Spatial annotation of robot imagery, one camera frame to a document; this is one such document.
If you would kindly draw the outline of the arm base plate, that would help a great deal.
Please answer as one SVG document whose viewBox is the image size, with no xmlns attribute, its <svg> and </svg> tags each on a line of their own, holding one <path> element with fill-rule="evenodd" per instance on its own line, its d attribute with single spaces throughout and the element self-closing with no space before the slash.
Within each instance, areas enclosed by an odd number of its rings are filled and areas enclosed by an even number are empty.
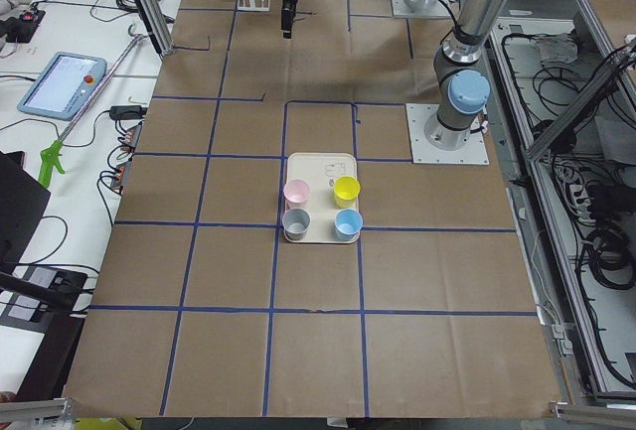
<svg viewBox="0 0 636 430">
<path fill-rule="evenodd" d="M 453 12 L 459 13 L 459 0 L 442 0 Z M 393 16 L 396 18 L 449 19 L 447 9 L 436 0 L 391 0 Z"/>
<path fill-rule="evenodd" d="M 476 117 L 468 129 L 445 128 L 437 117 L 437 104 L 407 103 L 406 122 L 412 162 L 418 165 L 489 164 L 483 127 Z"/>
</svg>

